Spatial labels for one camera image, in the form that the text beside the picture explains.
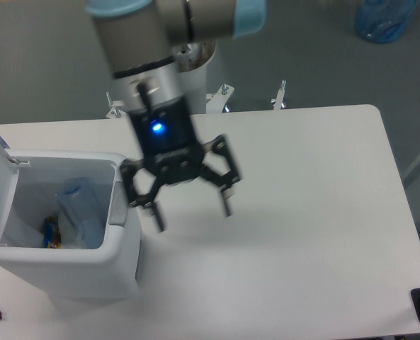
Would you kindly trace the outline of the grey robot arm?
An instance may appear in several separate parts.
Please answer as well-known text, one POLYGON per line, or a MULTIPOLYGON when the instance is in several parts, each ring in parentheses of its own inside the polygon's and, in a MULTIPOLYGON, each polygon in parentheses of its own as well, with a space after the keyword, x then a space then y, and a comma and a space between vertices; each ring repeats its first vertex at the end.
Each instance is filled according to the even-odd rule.
POLYGON ((266 22, 265 1, 88 1, 86 10, 121 85, 125 112, 142 158, 120 165, 127 204, 155 217, 163 186, 202 178, 223 203, 242 175, 226 135, 201 142, 179 80, 174 48, 256 33, 266 22))

